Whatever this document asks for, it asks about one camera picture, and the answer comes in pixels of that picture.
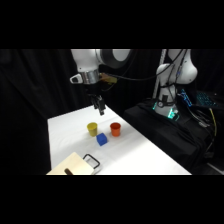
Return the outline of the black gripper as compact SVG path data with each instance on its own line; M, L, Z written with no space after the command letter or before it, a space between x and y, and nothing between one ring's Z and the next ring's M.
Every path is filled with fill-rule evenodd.
M99 83L84 85L87 95L93 99L94 108L99 109L100 115L104 115L105 102L101 97L101 86Z

